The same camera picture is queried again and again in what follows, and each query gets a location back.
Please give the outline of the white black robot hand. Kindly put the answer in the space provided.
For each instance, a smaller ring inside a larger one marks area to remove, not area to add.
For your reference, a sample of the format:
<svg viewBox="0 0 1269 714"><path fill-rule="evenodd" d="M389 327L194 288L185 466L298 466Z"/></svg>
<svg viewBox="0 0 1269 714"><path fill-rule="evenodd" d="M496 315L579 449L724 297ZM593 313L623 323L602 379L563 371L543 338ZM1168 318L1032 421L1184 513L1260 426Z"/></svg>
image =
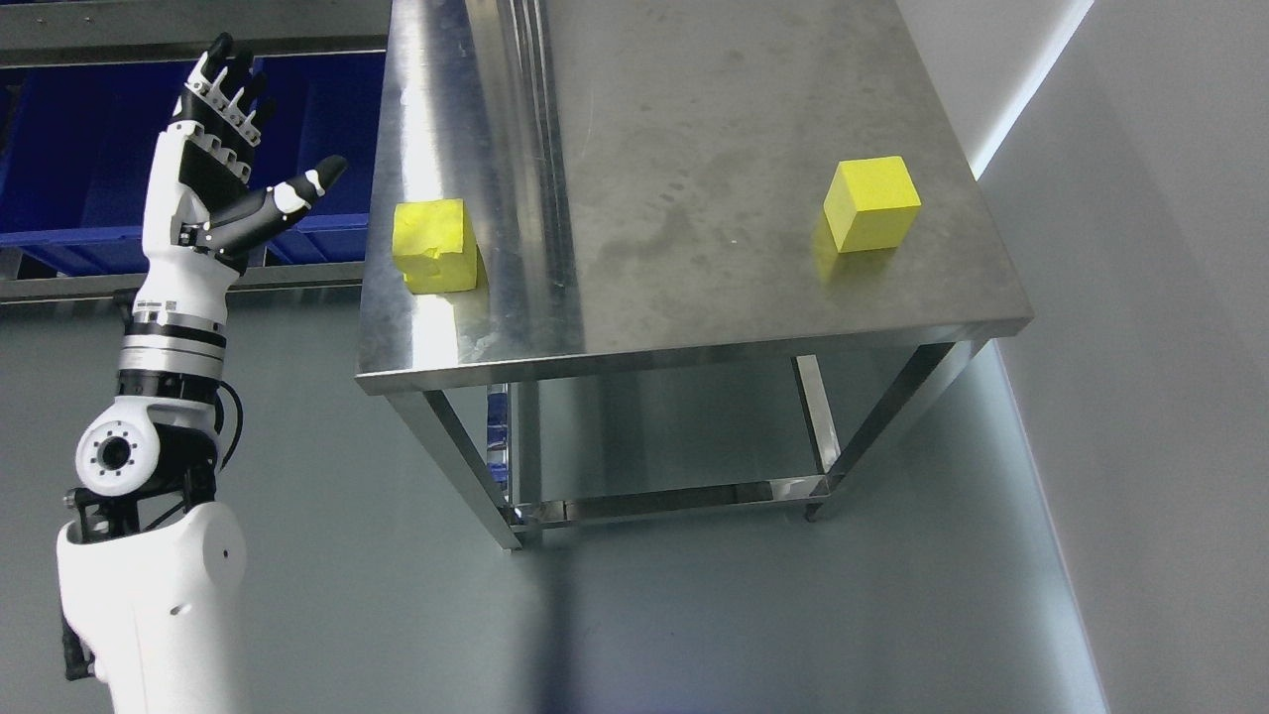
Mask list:
<svg viewBox="0 0 1269 714"><path fill-rule="evenodd" d="M251 71L253 51L230 58L232 49L233 36L217 36L187 74L178 104L207 103L258 148L277 101L263 99L268 76ZM148 174L140 299L223 301L241 271L221 261L242 261L308 216L346 167L346 159L331 155L302 175L247 191L241 164L216 132L195 119L173 120L156 140Z"/></svg>

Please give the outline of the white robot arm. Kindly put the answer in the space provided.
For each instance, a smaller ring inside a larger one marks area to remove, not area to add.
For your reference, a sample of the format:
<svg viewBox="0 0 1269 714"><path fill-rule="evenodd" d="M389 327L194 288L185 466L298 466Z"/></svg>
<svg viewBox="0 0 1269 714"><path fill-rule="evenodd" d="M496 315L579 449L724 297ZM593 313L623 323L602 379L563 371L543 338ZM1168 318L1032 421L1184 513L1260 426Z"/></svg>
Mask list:
<svg viewBox="0 0 1269 714"><path fill-rule="evenodd" d="M341 157L249 186L274 108L253 55L218 36L181 82L154 150L147 271L123 297L112 403L82 431L58 530L67 678L98 678L115 713L246 713L240 588L246 547L216 498L225 434L227 293L249 254L308 216Z"/></svg>

